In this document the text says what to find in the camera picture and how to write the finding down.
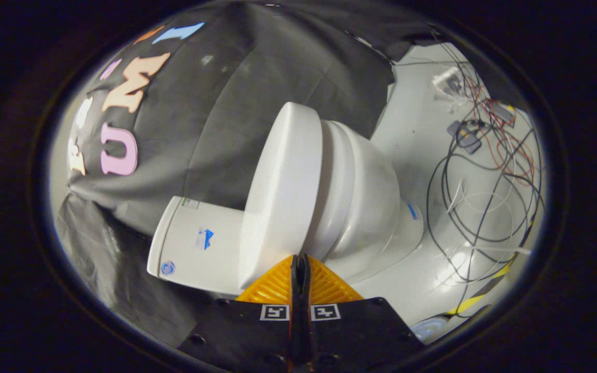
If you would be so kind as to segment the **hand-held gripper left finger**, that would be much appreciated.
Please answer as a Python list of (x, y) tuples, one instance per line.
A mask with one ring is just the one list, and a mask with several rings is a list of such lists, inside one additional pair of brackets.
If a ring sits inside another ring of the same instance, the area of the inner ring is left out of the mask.
[(214, 300), (179, 350), (229, 372), (290, 372), (302, 363), (302, 259), (281, 260), (235, 299)]

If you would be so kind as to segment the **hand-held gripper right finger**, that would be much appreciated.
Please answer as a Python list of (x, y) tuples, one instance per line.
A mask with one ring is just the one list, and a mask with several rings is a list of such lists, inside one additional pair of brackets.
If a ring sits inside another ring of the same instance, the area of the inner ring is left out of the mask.
[(301, 341), (308, 371), (385, 371), (424, 350), (388, 300), (363, 297), (310, 255), (302, 255), (301, 265)]

